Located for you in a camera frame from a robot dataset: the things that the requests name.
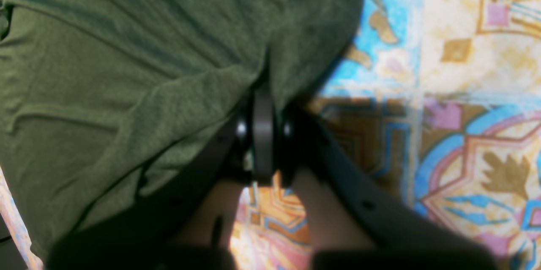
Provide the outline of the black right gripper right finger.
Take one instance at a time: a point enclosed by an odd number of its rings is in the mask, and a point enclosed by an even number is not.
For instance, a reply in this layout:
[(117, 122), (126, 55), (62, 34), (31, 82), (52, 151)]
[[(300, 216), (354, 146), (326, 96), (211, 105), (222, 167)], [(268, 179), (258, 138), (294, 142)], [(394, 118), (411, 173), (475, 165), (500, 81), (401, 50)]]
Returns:
[(296, 104), (283, 112), (282, 183), (306, 208), (313, 270), (496, 270), (475, 241), (437, 226), (362, 172)]

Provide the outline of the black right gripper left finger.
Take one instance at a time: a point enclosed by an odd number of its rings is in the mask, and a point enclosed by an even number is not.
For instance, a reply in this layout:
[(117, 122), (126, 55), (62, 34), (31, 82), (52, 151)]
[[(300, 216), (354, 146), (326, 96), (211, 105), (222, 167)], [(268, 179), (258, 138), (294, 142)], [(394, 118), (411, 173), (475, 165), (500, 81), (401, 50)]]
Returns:
[(235, 269), (232, 255), (218, 248), (220, 222), (199, 236), (209, 245), (174, 245), (169, 239), (193, 218), (219, 179), (231, 178), (243, 186), (272, 183), (276, 128), (272, 97), (258, 89), (180, 174), (127, 210), (59, 241), (46, 259), (47, 269)]

